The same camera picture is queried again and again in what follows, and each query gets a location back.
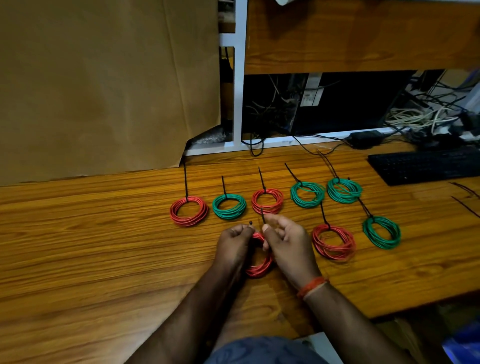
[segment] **green wire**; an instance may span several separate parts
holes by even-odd
[[[327,192],[330,198],[342,204],[352,204],[358,200],[363,191],[355,181],[343,178],[332,178],[328,181]]]
[[[302,200],[297,194],[297,190],[299,188],[307,192],[315,193],[315,197],[313,198],[313,200],[311,201]],[[298,206],[303,208],[312,208],[312,207],[318,206],[320,202],[324,199],[324,197],[325,197],[325,187],[313,182],[297,182],[290,189],[290,198],[292,199],[292,201],[295,202]]]
[[[377,234],[372,224],[378,224],[388,230],[392,236],[391,240],[384,239]],[[363,232],[370,239],[372,243],[382,249],[393,249],[400,244],[402,233],[400,227],[392,220],[384,218],[383,216],[373,216],[363,222]]]
[[[235,200],[238,201],[238,203],[234,207],[227,210],[220,209],[220,204],[226,200]],[[227,194],[227,197],[222,194],[213,200],[213,212],[215,212],[215,215],[217,215],[219,218],[223,218],[225,220],[233,220],[238,218],[241,214],[243,214],[246,207],[247,203],[245,202],[245,199],[239,194]]]

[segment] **person's left hand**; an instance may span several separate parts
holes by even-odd
[[[254,232],[254,227],[245,224],[223,230],[218,238],[214,265],[237,278],[245,263],[248,242]]]

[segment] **person's right hand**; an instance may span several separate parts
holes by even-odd
[[[297,290],[322,275],[310,236],[301,225],[282,215],[266,214],[265,220],[268,224],[262,227],[267,242],[264,249],[270,245],[280,270]]]

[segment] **red wire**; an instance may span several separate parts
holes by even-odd
[[[198,205],[200,205],[200,211],[198,211],[195,216],[191,216],[189,218],[181,218],[180,216],[177,215],[177,213],[180,210],[180,207],[182,207],[187,202],[198,203]],[[170,217],[173,220],[173,222],[175,222],[180,226],[185,226],[185,227],[198,224],[207,216],[207,212],[208,212],[208,205],[206,204],[206,202],[196,196],[188,196],[188,201],[186,198],[181,198],[180,200],[175,201],[172,204],[172,206],[170,206]]]
[[[258,232],[253,233],[252,239],[260,240],[262,244],[265,241],[265,238]],[[267,254],[267,257],[262,264],[260,264],[259,266],[250,266],[245,270],[247,276],[249,276],[250,278],[261,278],[265,275],[265,273],[268,271],[269,267],[273,263],[272,253],[268,252]]]
[[[342,245],[328,245],[325,243],[325,240],[321,238],[322,232],[328,230],[328,225],[318,225],[312,231],[312,240],[315,249],[324,257],[333,260],[346,260],[350,258],[357,249],[355,240],[351,232],[345,230],[344,228],[339,228],[337,226],[331,226],[330,230],[336,232],[343,241]]]
[[[275,203],[273,205],[260,205],[257,202],[257,199],[262,194],[270,194],[274,197]],[[252,207],[257,214],[262,213],[262,209],[264,214],[277,214],[283,204],[283,193],[275,188],[267,188],[266,190],[258,190],[252,196]]]

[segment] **keyboard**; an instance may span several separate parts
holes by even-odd
[[[368,162],[389,186],[480,176],[480,151],[472,146],[372,154]]]

